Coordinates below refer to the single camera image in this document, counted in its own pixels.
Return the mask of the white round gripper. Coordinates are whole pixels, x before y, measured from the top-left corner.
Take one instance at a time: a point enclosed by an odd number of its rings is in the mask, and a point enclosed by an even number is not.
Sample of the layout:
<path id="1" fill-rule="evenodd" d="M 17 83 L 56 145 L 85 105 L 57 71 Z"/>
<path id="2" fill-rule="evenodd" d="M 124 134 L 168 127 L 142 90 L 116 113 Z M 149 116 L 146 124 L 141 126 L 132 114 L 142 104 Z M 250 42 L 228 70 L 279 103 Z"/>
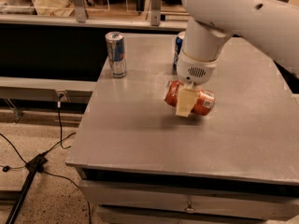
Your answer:
<path id="1" fill-rule="evenodd" d="M 199 86 L 210 80 L 217 66 L 217 61 L 203 62 L 191 58 L 183 50 L 180 52 L 177 75 L 178 79 L 185 84 L 178 89 L 177 116 L 187 118 L 190 115 L 199 96 L 195 85 Z"/>

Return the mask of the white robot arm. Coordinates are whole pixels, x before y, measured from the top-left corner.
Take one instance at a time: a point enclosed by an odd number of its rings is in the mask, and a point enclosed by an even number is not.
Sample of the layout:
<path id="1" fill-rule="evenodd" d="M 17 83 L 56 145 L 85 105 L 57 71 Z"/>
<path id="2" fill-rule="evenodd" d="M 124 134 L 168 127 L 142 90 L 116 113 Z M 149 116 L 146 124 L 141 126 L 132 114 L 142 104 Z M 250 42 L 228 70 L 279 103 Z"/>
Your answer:
<path id="1" fill-rule="evenodd" d="M 299 67 L 299 7 L 278 0 L 181 0 L 188 21 L 177 74 L 176 114 L 191 114 L 224 44 L 238 35 L 285 68 Z"/>

